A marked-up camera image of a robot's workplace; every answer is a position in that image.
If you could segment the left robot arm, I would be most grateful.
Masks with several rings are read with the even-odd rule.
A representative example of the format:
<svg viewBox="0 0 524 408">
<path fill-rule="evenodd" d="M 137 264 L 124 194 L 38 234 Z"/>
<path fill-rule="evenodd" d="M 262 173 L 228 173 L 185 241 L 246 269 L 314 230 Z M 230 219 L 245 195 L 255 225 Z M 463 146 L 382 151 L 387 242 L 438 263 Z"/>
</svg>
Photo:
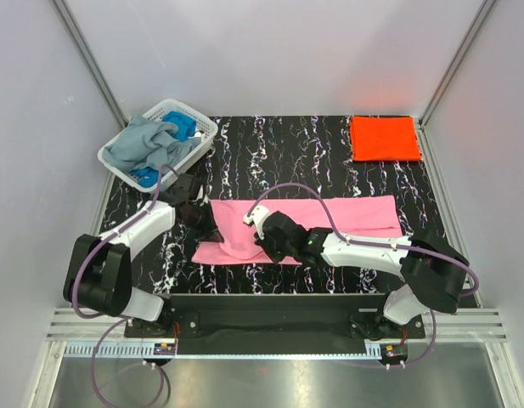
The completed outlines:
<svg viewBox="0 0 524 408">
<path fill-rule="evenodd" d="M 65 278 L 63 297 L 83 319 L 107 315 L 143 320 L 157 337 L 173 325 L 171 306 L 163 297 L 132 284 L 132 261 L 155 238 L 183 224 L 201 241 L 221 243 L 206 187 L 193 175 L 180 174 L 168 190 L 123 223 L 100 235 L 77 238 Z"/>
</svg>

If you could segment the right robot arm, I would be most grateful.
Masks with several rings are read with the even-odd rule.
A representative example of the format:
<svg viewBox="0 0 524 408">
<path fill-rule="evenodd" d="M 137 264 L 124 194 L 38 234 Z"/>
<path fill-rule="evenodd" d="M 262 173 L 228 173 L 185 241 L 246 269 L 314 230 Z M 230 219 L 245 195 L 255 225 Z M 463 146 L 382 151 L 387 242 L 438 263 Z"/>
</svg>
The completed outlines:
<svg viewBox="0 0 524 408">
<path fill-rule="evenodd" d="M 428 310 L 453 314 L 459 306 L 469 262 L 430 232 L 395 238 L 347 235 L 335 229 L 306 229 L 266 207 L 243 217 L 255 229 L 255 244 L 279 263 L 293 258 L 307 267 L 359 267 L 400 276 L 404 285 L 387 295 L 375 326 L 394 337 L 412 318 Z"/>
</svg>

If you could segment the pink t-shirt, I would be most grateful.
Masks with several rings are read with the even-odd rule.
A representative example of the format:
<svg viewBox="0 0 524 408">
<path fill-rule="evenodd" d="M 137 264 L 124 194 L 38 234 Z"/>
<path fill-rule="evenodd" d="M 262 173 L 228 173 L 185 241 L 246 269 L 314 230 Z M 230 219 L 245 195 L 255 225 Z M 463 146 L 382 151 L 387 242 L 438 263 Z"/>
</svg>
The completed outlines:
<svg viewBox="0 0 524 408">
<path fill-rule="evenodd" d="M 209 265 L 269 264 L 270 258 L 254 243 L 256 229 L 243 222 L 253 203 L 253 200 L 212 201 L 214 219 L 224 242 L 201 242 L 192 262 Z M 315 199 L 269 199 L 261 204 L 272 212 L 282 212 L 307 229 L 330 227 L 322 204 Z M 395 199 L 391 195 L 325 199 L 324 204 L 341 232 L 385 238 L 403 234 Z"/>
</svg>

